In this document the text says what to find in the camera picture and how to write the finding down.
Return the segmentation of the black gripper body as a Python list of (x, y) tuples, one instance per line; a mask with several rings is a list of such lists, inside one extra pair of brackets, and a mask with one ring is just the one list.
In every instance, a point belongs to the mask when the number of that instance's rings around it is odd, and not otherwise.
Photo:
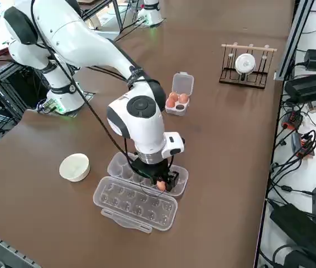
[(167, 174), (170, 171), (167, 159), (163, 159), (163, 161), (157, 164), (146, 164), (140, 158), (137, 158), (132, 161), (131, 166), (134, 171), (138, 171), (145, 178), (148, 178), (148, 174), (160, 174), (161, 181), (166, 180)]

